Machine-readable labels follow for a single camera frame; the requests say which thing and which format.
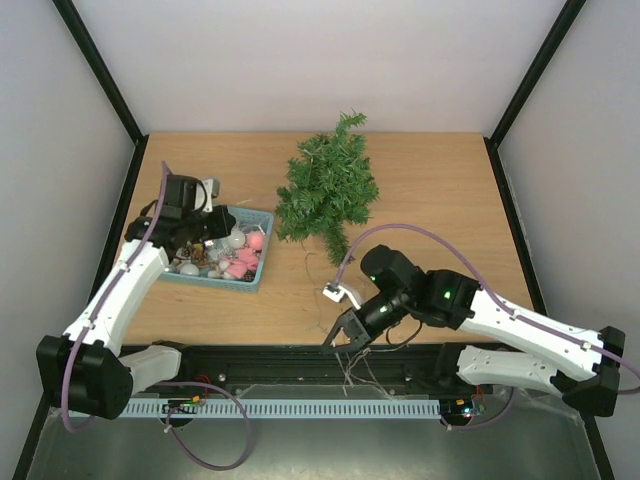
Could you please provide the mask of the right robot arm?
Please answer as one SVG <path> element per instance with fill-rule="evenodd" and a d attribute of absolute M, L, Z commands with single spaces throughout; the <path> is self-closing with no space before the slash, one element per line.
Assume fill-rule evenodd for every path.
<path fill-rule="evenodd" d="M 560 323 L 505 300 L 461 273 L 423 271 L 385 245 L 371 249 L 360 269 L 378 290 L 369 300 L 361 300 L 339 280 L 323 289 L 330 300 L 351 303 L 324 341 L 326 349 L 359 353 L 411 316 L 429 327 L 491 337 L 509 347 L 506 351 L 472 345 L 443 348 L 435 376 L 447 391 L 466 384 L 504 385 L 556 396 L 586 415 L 613 415 L 620 383 L 614 358 L 624 351 L 622 331 Z"/>

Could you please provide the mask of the pine cone ornament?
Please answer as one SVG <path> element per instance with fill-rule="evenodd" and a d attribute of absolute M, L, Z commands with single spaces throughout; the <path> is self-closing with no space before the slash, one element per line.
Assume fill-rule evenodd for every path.
<path fill-rule="evenodd" d="M 190 260 L 199 268 L 204 268 L 209 264 L 208 253 L 205 249 L 194 248 L 191 251 Z"/>

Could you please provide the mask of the small green christmas tree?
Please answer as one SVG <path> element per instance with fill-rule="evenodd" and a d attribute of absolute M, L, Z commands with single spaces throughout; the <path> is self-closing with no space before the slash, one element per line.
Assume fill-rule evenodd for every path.
<path fill-rule="evenodd" d="M 318 237 L 335 267 L 350 248 L 345 226 L 365 225 L 379 199 L 366 136 L 352 131 L 366 122 L 363 113 L 342 113 L 333 131 L 299 142 L 298 155 L 288 160 L 287 184 L 276 190 L 278 239 Z"/>

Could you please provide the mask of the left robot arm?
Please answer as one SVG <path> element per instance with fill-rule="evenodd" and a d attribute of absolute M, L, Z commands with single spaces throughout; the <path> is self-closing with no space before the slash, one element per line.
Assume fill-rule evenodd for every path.
<path fill-rule="evenodd" d="M 44 394 L 64 415 L 117 418 L 129 399 L 175 378 L 182 352 L 172 343 L 122 355 L 126 332 L 153 283 L 188 243 L 227 237 L 236 224 L 217 203 L 220 184 L 165 171 L 156 200 L 128 225 L 119 257 L 79 317 L 36 348 Z"/>

